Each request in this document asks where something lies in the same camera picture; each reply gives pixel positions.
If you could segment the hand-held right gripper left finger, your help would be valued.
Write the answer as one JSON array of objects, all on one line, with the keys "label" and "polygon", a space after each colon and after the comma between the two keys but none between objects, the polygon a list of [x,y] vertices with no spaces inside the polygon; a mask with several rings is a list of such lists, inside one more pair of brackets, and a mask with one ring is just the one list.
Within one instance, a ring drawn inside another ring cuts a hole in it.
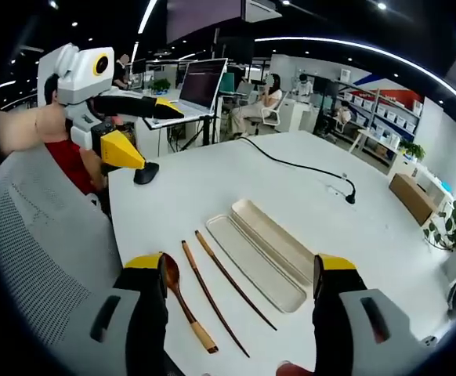
[{"label": "hand-held right gripper left finger", "polygon": [[71,314],[61,358],[75,375],[164,375],[165,255],[128,262],[114,286]]}]

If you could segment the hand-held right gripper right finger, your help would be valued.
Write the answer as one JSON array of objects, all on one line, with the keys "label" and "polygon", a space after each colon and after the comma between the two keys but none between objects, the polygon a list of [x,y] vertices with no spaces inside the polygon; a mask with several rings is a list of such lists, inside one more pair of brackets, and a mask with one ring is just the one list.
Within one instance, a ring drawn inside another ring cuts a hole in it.
[{"label": "hand-held right gripper right finger", "polygon": [[345,258],[315,256],[313,298],[316,375],[407,375],[437,345],[417,339],[408,315]]}]

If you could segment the person's right hand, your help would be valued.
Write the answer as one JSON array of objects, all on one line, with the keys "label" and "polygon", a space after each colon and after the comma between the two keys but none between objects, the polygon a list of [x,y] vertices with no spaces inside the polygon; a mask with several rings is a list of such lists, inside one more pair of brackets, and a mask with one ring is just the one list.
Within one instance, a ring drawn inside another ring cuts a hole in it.
[{"label": "person's right hand", "polygon": [[285,361],[281,363],[275,373],[276,376],[314,376],[312,371],[300,367],[294,363]]}]

